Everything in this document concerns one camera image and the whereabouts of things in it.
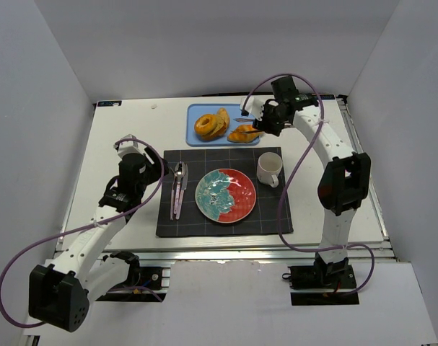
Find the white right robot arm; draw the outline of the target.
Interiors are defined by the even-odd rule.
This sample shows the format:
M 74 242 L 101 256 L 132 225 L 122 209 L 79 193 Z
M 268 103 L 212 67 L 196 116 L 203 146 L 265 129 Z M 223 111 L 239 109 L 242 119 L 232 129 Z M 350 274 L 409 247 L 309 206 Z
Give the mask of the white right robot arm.
M 320 93 L 316 90 L 302 93 L 295 79 L 303 78 L 296 74 L 269 77 L 272 98 L 262 102 L 250 92 L 241 101 L 240 109 L 242 115 L 253 116 L 255 132 L 280 136 L 283 130 L 297 129 L 309 142 L 302 155 L 314 151 L 323 165 L 317 186 L 317 196 L 324 208 L 323 232 L 318 248 L 312 253 L 314 278 L 328 286 L 338 283 L 340 275 L 348 269 L 351 223 L 368 196 L 371 159 L 341 140 L 325 118 Z

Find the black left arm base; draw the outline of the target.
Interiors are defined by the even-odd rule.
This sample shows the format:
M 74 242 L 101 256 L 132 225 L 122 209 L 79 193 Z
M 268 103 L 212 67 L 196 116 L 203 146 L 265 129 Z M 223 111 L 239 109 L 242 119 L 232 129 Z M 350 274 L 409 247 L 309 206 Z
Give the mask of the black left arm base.
M 106 294 L 100 296 L 97 301 L 111 302 L 155 302 L 161 303 L 167 295 L 167 268 L 142 265 L 139 257 L 131 252 L 113 252 L 105 254 L 100 260 L 103 265 L 110 260 L 123 260 L 128 264 L 128 277 L 122 283 L 113 286 Z

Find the orange bagel bread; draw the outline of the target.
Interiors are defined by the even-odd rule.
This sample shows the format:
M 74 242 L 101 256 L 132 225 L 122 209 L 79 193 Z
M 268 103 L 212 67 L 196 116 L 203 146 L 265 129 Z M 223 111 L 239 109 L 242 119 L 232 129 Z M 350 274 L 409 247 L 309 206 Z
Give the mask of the orange bagel bread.
M 205 114 L 200 116 L 195 122 L 194 131 L 199 136 L 206 136 L 211 133 L 217 126 L 216 115 Z

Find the orange croissant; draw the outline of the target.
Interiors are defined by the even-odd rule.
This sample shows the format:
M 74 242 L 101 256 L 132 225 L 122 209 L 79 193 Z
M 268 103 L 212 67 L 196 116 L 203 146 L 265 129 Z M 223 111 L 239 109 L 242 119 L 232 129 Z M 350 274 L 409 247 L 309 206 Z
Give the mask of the orange croissant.
M 251 124 L 239 125 L 227 136 L 227 140 L 233 143 L 250 143 L 263 135 L 263 133 L 241 133 L 247 130 L 257 129 Z

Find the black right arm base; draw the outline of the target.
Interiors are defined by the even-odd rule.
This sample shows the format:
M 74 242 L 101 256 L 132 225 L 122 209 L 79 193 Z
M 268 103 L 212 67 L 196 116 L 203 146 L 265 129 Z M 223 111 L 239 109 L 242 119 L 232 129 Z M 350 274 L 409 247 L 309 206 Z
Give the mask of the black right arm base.
M 324 263 L 316 255 L 312 265 L 296 265 L 281 275 L 290 287 L 293 306 L 359 305 L 356 278 L 349 259 Z

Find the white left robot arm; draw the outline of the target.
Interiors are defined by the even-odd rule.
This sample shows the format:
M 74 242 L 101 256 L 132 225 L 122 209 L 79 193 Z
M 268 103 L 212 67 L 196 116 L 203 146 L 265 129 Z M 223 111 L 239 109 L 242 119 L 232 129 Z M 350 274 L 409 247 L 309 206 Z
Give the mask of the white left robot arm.
M 48 265 L 30 273 L 30 317 L 74 332 L 84 322 L 90 305 L 117 285 L 133 285 L 139 258 L 130 252 L 110 254 L 99 266 L 97 258 L 121 231 L 146 188 L 169 172 L 167 162 L 150 148 L 118 149 L 118 175 L 110 179 L 91 219 L 91 228 L 79 235 Z

